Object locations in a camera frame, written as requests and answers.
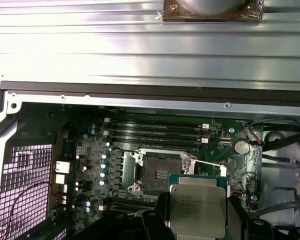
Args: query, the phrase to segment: red wire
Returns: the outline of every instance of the red wire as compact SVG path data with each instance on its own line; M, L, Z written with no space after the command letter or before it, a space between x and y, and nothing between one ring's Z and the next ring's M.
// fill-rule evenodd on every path
M50 190L52 191L52 184L50 182L47 182L47 181L41 181L41 182L38 182L38 183L35 183L34 185L28 187L27 189L23 190L19 196L17 198L14 199L14 202L12 204L12 207L11 207L11 211L10 211L10 216L9 216L9 219L8 219L8 222L7 222L7 226L6 226L6 230L5 230L5 234L1 237L0 240L7 240L8 236L9 236L9 233L10 233L10 227L11 227L11 223L12 223L12 220L13 220L13 216L14 216L14 210L15 210L15 206L19 200L19 198L21 198L28 190L32 189L32 188L35 188L39 185L42 185L42 184L48 184L49 185L49 188Z

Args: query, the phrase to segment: green circuit board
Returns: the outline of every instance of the green circuit board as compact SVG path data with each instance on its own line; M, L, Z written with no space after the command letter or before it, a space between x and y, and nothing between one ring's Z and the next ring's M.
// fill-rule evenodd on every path
M242 206L248 213L254 212L251 196L259 197L261 191L262 148L249 144L249 151L244 155L234 150L237 141L254 140L246 131L248 121L106 111L98 117L73 117L70 125L75 136L75 154L85 156L76 164L75 179L93 183L92 189L85 193L91 202L91 211L85 212L81 205L75 208L76 231L101 216L100 200L111 199L110 208L118 211L125 206L132 212L142 205L154 206L158 194L168 190L163 180L167 180L169 174L184 173L179 152L195 156L199 161L225 166L231 190L242 193ZM262 137L262 126L256 126L253 131ZM139 149L153 150L144 156L144 166L138 166L131 155ZM107 165L107 175L103 178L101 163ZM82 167L86 165L90 169L83 172ZM220 167L202 162L196 162L193 171L198 176L221 174ZM100 185L101 179L106 184ZM142 196L128 190L136 182L141 186Z

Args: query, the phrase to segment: perforated metal panel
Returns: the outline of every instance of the perforated metal panel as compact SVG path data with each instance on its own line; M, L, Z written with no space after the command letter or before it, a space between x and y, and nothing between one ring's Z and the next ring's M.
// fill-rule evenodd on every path
M13 240L46 219L49 185L43 183L18 199L7 228L15 199L34 184L49 181L51 158L51 144L11 148L9 163L3 166L0 188L0 240L6 231L6 239Z
M66 238L66 235L67 235L67 229L64 229L53 240L63 240Z

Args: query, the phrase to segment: motherboard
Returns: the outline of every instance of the motherboard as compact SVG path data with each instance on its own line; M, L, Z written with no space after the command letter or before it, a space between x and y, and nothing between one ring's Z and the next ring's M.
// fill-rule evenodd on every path
M253 214L261 191L262 147L248 124L122 111L74 115L62 154L75 158L75 231L109 211L134 215L153 209L158 195L169 191L171 175L226 177L226 194L239 197ZM253 132L262 138L261 125Z

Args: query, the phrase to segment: aluminum panel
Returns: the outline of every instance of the aluminum panel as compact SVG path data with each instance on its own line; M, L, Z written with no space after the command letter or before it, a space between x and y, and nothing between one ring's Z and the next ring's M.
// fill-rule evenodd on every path
M0 0L1 80L300 90L300 0L264 6L162 23L163 0Z

